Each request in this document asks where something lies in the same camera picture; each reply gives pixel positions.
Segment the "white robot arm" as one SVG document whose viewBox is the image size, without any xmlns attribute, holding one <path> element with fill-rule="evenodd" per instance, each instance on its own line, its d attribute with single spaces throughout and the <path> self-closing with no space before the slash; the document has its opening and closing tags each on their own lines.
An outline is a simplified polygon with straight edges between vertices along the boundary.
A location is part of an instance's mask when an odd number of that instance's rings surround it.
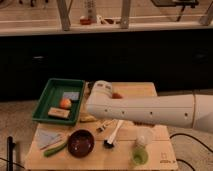
<svg viewBox="0 0 213 171">
<path fill-rule="evenodd" d="M 98 118 L 161 124 L 213 134 L 213 95 L 186 94 L 113 99 L 113 86 L 96 81 L 86 110 Z"/>
</svg>

